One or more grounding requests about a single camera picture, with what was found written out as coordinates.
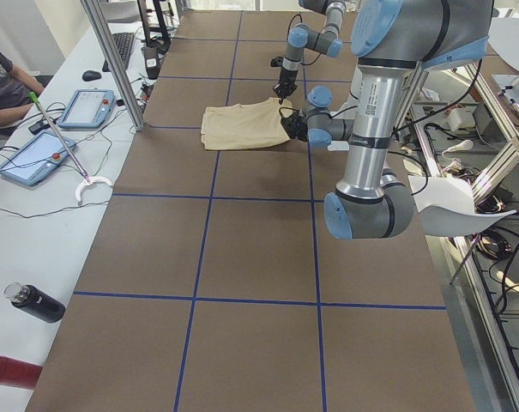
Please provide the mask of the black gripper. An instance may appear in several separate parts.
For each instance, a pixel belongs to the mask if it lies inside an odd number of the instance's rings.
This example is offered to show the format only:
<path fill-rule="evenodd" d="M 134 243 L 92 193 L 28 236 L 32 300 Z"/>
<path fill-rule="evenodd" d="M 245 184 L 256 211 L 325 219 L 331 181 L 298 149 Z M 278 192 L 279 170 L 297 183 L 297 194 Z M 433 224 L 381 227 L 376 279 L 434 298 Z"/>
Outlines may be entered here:
<path fill-rule="evenodd" d="M 278 83 L 273 86 L 273 91 L 281 104 L 283 99 L 291 96 L 297 89 L 296 80 L 298 75 L 297 70 L 289 70 L 285 67 L 281 67 L 280 77 Z"/>
<path fill-rule="evenodd" d="M 306 119 L 298 112 L 294 112 L 287 117 L 287 134 L 290 139 L 308 141 L 308 127 Z"/>

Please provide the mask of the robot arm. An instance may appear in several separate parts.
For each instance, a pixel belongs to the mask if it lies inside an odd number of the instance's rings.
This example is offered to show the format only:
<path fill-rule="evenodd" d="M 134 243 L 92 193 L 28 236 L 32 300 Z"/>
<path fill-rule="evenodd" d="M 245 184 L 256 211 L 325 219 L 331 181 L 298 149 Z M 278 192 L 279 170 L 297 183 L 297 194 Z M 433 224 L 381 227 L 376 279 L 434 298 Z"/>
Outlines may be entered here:
<path fill-rule="evenodd" d="M 300 22 L 287 31 L 287 48 L 280 60 L 280 76 L 273 86 L 273 91 L 282 102 L 297 89 L 299 68 L 304 65 L 305 50 L 317 52 L 330 58 L 336 58 L 341 52 L 341 26 L 347 12 L 348 1 L 299 1 L 303 9 L 318 13 L 325 17 L 321 31 L 310 28 Z"/>
<path fill-rule="evenodd" d="M 289 137 L 310 145 L 349 145 L 344 175 L 323 202 L 338 239 L 381 239 L 405 231 L 413 196 L 386 164 L 404 76 L 415 68 L 443 70 L 486 53 L 490 1 L 366 1 L 353 24 L 351 50 L 361 73 L 352 120 L 329 111 L 331 92 L 313 88 L 302 109 L 281 118 Z"/>

